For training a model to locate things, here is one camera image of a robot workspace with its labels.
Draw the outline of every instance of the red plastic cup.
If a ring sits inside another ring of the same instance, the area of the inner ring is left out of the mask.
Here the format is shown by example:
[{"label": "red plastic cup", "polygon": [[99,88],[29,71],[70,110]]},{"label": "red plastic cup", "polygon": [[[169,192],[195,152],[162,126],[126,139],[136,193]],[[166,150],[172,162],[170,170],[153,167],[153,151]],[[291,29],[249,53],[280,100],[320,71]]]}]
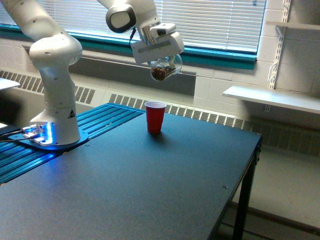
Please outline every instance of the red plastic cup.
[{"label": "red plastic cup", "polygon": [[167,104],[161,101],[148,101],[145,104],[146,122],[150,134],[161,132],[162,122],[164,121]]}]

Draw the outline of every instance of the warning label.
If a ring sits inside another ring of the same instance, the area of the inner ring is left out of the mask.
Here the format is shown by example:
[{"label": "warning label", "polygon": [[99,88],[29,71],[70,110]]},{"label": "warning label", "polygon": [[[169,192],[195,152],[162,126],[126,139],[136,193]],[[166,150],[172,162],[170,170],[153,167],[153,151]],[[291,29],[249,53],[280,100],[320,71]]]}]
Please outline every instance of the warning label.
[{"label": "warning label", "polygon": [[69,114],[68,119],[72,119],[72,118],[74,118],[75,116],[76,116],[76,114],[75,114],[74,110],[71,109],[71,112],[70,112],[70,114]]}]

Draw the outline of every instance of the shelf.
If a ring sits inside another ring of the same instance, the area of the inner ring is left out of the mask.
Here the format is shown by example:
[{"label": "shelf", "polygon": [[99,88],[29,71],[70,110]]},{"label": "shelf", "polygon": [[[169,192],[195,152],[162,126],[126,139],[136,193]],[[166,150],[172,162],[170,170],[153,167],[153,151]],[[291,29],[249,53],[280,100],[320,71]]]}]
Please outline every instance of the shelf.
[{"label": "shelf", "polygon": [[232,86],[223,96],[320,114],[320,97],[252,86]]},{"label": "shelf", "polygon": [[281,21],[266,21],[266,24],[267,25],[275,25],[278,27],[290,28],[290,29],[318,30],[318,31],[320,31],[320,25],[290,23],[290,22],[281,22]]},{"label": "shelf", "polygon": [[0,77],[0,90],[9,89],[20,86],[16,81],[11,81]]}]

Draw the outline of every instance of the window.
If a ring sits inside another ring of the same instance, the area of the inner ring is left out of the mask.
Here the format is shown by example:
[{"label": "window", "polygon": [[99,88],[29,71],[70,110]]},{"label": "window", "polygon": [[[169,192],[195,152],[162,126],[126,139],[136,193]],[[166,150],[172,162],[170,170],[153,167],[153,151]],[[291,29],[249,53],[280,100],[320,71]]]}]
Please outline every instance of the window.
[{"label": "window", "polygon": [[[38,0],[67,31],[128,39],[105,22],[107,10],[96,0]],[[266,0],[155,0],[163,22],[176,23],[186,46],[255,54]],[[14,24],[3,7],[0,23]]]}]

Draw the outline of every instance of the cable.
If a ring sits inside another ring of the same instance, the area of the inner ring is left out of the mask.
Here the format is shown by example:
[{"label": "cable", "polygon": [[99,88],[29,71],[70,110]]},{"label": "cable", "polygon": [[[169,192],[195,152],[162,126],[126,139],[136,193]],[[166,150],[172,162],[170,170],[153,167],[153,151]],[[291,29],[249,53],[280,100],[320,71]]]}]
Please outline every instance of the cable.
[{"label": "cable", "polygon": [[8,132],[8,133],[0,135],[0,139],[7,138],[7,137],[10,137],[11,135],[15,135],[15,134],[21,134],[21,133],[23,133],[22,130]]},{"label": "cable", "polygon": [[18,141],[28,140],[28,139],[32,139],[32,138],[26,137],[26,138],[13,139],[13,140],[0,140],[0,143],[12,143],[12,142],[18,142]]},{"label": "cable", "polygon": [[40,134],[30,136],[30,137],[25,137],[25,138],[19,138],[19,139],[8,139],[8,140],[0,140],[0,143],[12,143],[12,142],[18,142],[22,140],[31,140],[40,137]]},{"label": "cable", "polygon": [[129,46],[130,46],[131,50],[132,50],[132,47],[131,47],[131,40],[134,38],[136,31],[137,31],[137,29],[136,29],[136,28],[134,28],[134,29],[132,30],[131,35],[130,35]]}]

